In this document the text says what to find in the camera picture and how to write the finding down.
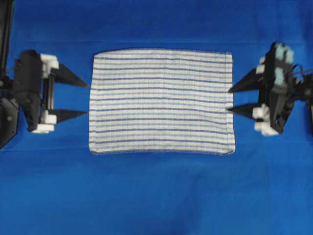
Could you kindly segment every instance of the robotic arm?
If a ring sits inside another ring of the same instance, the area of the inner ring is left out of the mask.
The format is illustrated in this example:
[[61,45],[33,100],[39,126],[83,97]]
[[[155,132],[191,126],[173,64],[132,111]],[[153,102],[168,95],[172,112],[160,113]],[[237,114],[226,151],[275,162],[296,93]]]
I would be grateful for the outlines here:
[[54,83],[88,87],[54,55],[24,51],[15,62],[14,79],[6,75],[13,2],[0,0],[0,148],[17,133],[19,107],[32,133],[49,133],[55,124],[87,113],[53,108]]
[[276,42],[270,47],[260,65],[251,70],[228,92],[235,93],[259,90],[258,103],[228,109],[256,121],[254,129],[264,136],[283,133],[284,126],[296,100],[313,105],[313,74],[300,71],[303,79],[294,77],[294,51],[287,45]]

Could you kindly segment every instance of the blue fabric surface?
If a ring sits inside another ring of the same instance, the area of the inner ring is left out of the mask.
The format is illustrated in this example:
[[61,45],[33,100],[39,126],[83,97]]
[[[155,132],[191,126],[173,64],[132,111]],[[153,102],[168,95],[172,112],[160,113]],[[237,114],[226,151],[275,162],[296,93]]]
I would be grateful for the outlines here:
[[[16,1],[8,69],[25,49],[55,54],[91,83],[99,52],[132,47],[231,51],[234,82],[282,41],[313,65],[312,1]],[[234,95],[235,105],[257,100]],[[87,110],[89,90],[55,86],[55,108]],[[313,233],[313,134],[297,102],[284,134],[234,117],[236,153],[89,153],[88,117],[19,133],[0,152],[0,234]]]

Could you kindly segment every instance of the blue stripe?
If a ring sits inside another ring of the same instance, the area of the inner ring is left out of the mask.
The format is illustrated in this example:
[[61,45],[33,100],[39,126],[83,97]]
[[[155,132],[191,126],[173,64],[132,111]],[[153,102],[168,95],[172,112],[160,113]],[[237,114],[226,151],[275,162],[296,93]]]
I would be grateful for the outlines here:
[[[214,127],[218,127],[221,130],[226,130],[226,128],[224,128],[224,126],[226,125],[232,125],[233,122],[215,122],[212,121],[211,123],[213,124],[217,124],[217,125],[222,125],[222,126],[214,126]],[[203,128],[211,128],[212,125],[200,125],[200,124],[190,124],[190,123],[186,123],[186,124],[173,124],[173,123],[123,123],[123,124],[107,124],[107,125],[90,125],[89,127],[97,127],[97,128],[102,128],[102,127],[114,127],[114,126],[192,126],[192,127],[203,127]]]
[[157,57],[147,57],[147,58],[109,58],[109,57],[99,57],[95,56],[98,60],[178,60],[178,61],[190,61],[190,62],[201,62],[201,63],[214,63],[214,64],[232,64],[232,62],[221,62],[221,61],[209,61],[209,60],[193,60],[193,59],[183,59],[183,58],[157,58]]
[[184,92],[204,92],[214,94],[226,94],[227,92],[220,91],[206,91],[196,89],[183,89],[183,88],[167,88],[167,87],[121,87],[121,88],[91,88],[92,91],[123,91],[123,90],[170,90],[170,91],[184,91]]
[[[138,74],[160,74],[159,72],[136,72],[136,73],[114,73],[114,74],[108,74],[108,73],[93,73],[93,75],[102,75],[105,77],[108,77],[110,75],[138,75]],[[186,74],[183,73],[162,73],[164,75],[172,75],[172,76],[186,76]],[[193,74],[192,77],[203,77],[203,78],[216,78],[216,79],[223,79],[220,77],[213,77],[213,76],[204,76],[204,75],[198,75]],[[173,81],[188,81],[188,82],[205,82],[205,83],[217,83],[217,84],[233,84],[232,82],[223,82],[223,81],[210,81],[210,80],[200,80],[200,79],[190,79],[190,78],[171,78],[171,77],[123,77],[123,78],[96,78],[92,77],[93,80],[96,81],[119,81],[119,80],[156,80],[156,79],[162,79],[162,80],[173,80]]]
[[206,110],[199,110],[199,109],[179,109],[179,108],[122,108],[122,109],[90,109],[90,111],[125,111],[125,110],[181,110],[181,111],[196,111],[201,113],[208,113],[208,114],[226,114],[226,112],[218,112],[218,111],[206,111]]
[[145,99],[158,99],[158,100],[181,100],[181,101],[195,101],[202,103],[213,103],[213,104],[226,104],[232,103],[231,101],[211,101],[202,99],[183,99],[183,98],[169,98],[169,97],[128,97],[128,98],[109,98],[109,99],[90,99],[90,101],[117,101],[117,100],[145,100]]
[[106,143],[124,143],[124,142],[147,142],[147,141],[161,141],[161,142],[189,142],[189,143],[211,143],[219,145],[232,145],[228,143],[221,143],[215,141],[194,141],[194,140],[170,140],[170,139],[143,139],[143,140],[117,140],[117,141],[90,141],[89,143],[106,144]]
[[[184,94],[184,93],[165,93],[165,92],[137,92],[137,93],[132,93],[132,95],[143,95],[143,94],[159,94],[159,95],[179,95],[179,96],[188,96],[190,97],[190,94]],[[94,96],[103,96],[104,94],[91,94]],[[111,96],[111,95],[129,95],[129,93],[108,93],[105,94],[105,96]],[[207,99],[222,99],[225,100],[225,96],[208,96],[208,95],[200,95],[200,94],[192,94],[194,97],[202,97],[202,98],[207,98]]]
[[[142,116],[142,115],[151,115],[151,113],[130,113],[130,114],[127,114],[127,115],[130,115],[130,116]],[[163,116],[163,115],[169,115],[169,116],[180,116],[181,117],[181,114],[178,113],[178,114],[175,114],[175,113],[153,113],[153,116]],[[197,116],[197,117],[202,117],[202,118],[214,118],[210,115],[202,115],[202,114],[183,114],[185,117],[186,116]],[[95,115],[92,115],[92,114],[89,114],[89,118],[103,118],[103,117],[113,117],[113,116],[125,116],[124,113],[119,113],[119,114],[95,114]],[[152,117],[152,120],[160,120],[159,118],[156,118],[156,117]],[[180,120],[180,118],[165,118],[163,120]],[[216,124],[222,124],[224,122],[217,122],[217,121],[209,121],[211,123],[216,123]]]
[[177,68],[170,68],[170,67],[140,67],[140,68],[97,68],[93,67],[94,70],[101,70],[101,71],[118,71],[118,70],[174,70],[174,71],[192,71],[192,72],[206,72],[206,73],[218,73],[218,74],[232,74],[232,72],[222,72],[222,71],[209,71],[209,70],[192,70],[192,69],[177,69]]
[[[171,136],[171,137],[189,137],[189,138],[212,138],[212,136],[203,136],[203,135],[175,135],[175,134],[165,134],[165,133],[162,133],[162,134],[144,134],[144,133],[140,133],[140,134],[131,134],[131,135],[125,135],[125,134],[122,134],[122,135],[110,135],[110,138],[119,138],[119,137],[135,137],[135,136],[163,136],[163,137],[168,137],[168,136]],[[103,136],[103,135],[98,135],[98,136],[93,136],[93,137],[89,137],[89,139],[105,139],[107,136]],[[219,139],[219,140],[227,140],[228,137],[219,137],[219,136],[213,136],[214,139]]]
[[215,110],[225,110],[226,108],[223,107],[215,107],[215,106],[208,106],[208,105],[200,105],[197,104],[195,105],[194,103],[186,104],[186,103],[151,103],[151,102],[133,102],[133,103],[112,103],[112,104],[107,104],[107,103],[96,103],[96,104],[91,104],[91,106],[96,107],[96,106],[101,106],[101,107],[107,107],[107,106],[121,106],[121,105],[127,105],[127,107],[133,107],[139,105],[142,107],[142,105],[167,105],[167,106],[187,106],[187,107],[197,107],[197,108],[203,108],[203,109],[215,109]]
[[188,119],[188,118],[155,118],[155,117],[147,117],[147,118],[115,118],[115,119],[103,119],[103,120],[94,120],[90,119],[89,122],[109,122],[109,121],[150,121],[150,120],[159,120],[159,121],[203,121],[210,122],[215,124],[226,125],[225,122],[218,121],[210,121],[206,119]]
[[133,129],[114,129],[105,131],[89,131],[90,133],[108,133],[108,132],[123,132],[123,131],[181,131],[181,132],[204,132],[204,133],[216,133],[216,134],[230,134],[231,132],[220,132],[220,131],[206,131],[206,130],[193,130],[193,129],[159,129],[159,128],[133,128]]
[[125,86],[125,85],[170,85],[170,86],[179,86],[179,87],[200,87],[200,88],[213,88],[213,89],[225,89],[225,86],[206,86],[206,85],[196,85],[193,83],[173,83],[173,82],[119,82],[119,83],[103,83],[103,82],[93,82],[92,85],[109,87],[109,86]]
[[182,52],[193,52],[193,53],[202,53],[202,54],[217,54],[217,55],[231,55],[231,52],[225,51],[225,52],[220,52],[220,51],[211,51],[211,50],[194,50],[194,49],[176,49],[176,48],[164,48],[164,47],[141,47],[141,48],[127,48],[127,49],[114,49],[114,50],[108,50],[106,52],[102,52],[100,54],[110,54],[114,52],[123,52],[123,51],[141,51],[141,50],[155,50],[155,51],[182,51]]
[[116,65],[116,66],[128,66],[128,65],[167,65],[167,66],[181,66],[181,67],[197,67],[197,68],[213,68],[213,69],[225,69],[221,66],[208,66],[208,65],[199,65],[199,64],[183,64],[183,63],[100,63],[94,62],[93,65]]
[[125,52],[115,52],[113,51],[112,53],[105,52],[107,56],[156,56],[156,55],[162,55],[162,56],[190,56],[190,57],[198,57],[198,58],[208,58],[208,59],[231,59],[231,57],[226,57],[225,54],[216,54],[216,55],[197,55],[197,54],[173,54],[173,53],[155,53],[155,52],[146,52],[146,53],[125,53]]

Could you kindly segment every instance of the white plastic part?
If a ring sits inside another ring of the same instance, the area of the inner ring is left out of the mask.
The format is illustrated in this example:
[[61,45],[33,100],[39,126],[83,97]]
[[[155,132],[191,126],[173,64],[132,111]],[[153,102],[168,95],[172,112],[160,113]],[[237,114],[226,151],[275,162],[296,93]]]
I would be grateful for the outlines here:
[[264,73],[265,65],[258,65],[255,74]]
[[269,121],[256,122],[254,124],[254,130],[261,132],[263,136],[276,136],[279,134],[271,128]]
[[58,58],[55,55],[40,54],[40,59],[43,62],[43,79],[48,78],[51,69],[59,69]]
[[37,125],[37,129],[32,133],[47,134],[54,131],[54,125],[57,123],[57,116],[49,114],[48,110],[44,110],[41,114],[41,123]]
[[265,62],[265,56],[260,58],[260,64],[263,64]]
[[41,114],[41,122],[44,124],[56,124],[57,116],[49,114],[48,110],[44,110]]
[[261,118],[264,120],[254,124],[254,130],[261,132],[263,136],[276,136],[279,134],[270,126],[269,107],[266,106],[266,104],[262,104],[261,107],[254,108],[252,111],[252,117],[255,119]]
[[48,134],[50,131],[54,131],[53,124],[38,124],[37,129],[32,131],[32,133]]

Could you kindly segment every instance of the striped towel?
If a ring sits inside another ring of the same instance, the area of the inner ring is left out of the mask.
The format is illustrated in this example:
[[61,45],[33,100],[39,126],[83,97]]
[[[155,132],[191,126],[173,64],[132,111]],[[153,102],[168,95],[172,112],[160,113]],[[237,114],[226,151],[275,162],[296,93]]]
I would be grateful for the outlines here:
[[229,52],[125,49],[95,55],[89,148],[95,153],[235,150]]

